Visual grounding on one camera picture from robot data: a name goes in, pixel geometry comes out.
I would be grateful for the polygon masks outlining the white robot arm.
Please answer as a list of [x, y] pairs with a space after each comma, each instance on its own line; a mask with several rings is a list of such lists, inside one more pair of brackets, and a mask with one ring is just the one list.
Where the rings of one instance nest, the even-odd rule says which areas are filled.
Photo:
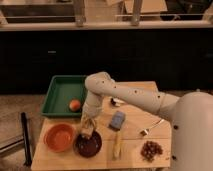
[[81, 133], [87, 137], [102, 112], [103, 98], [111, 96], [156, 115], [171, 124], [171, 171], [213, 171], [213, 95], [191, 92], [182, 97], [129, 87], [106, 72], [85, 79], [87, 95]]

